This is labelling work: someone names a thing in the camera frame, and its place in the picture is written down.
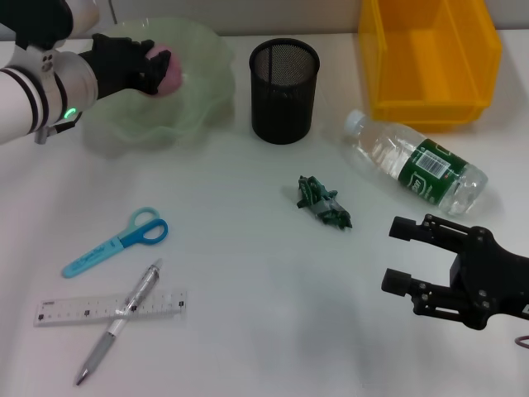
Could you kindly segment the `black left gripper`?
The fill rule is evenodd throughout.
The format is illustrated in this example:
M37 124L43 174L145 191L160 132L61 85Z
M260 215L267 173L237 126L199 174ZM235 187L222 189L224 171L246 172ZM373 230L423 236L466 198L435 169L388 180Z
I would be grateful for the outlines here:
M156 44L145 52L145 46L131 38L94 34L91 50L80 56L93 71L98 99L102 99L125 89L158 94L165 72L145 70L167 70L171 51L166 45Z

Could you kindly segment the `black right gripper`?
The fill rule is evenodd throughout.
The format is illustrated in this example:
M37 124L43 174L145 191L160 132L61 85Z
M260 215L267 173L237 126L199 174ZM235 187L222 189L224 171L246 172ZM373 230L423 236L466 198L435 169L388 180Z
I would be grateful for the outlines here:
M485 228L466 227L426 214L421 223L395 217L389 236L460 251L450 268L450 285L435 285L387 269L381 290L409 295L419 316L483 330L496 314L528 319L528 259L502 248Z

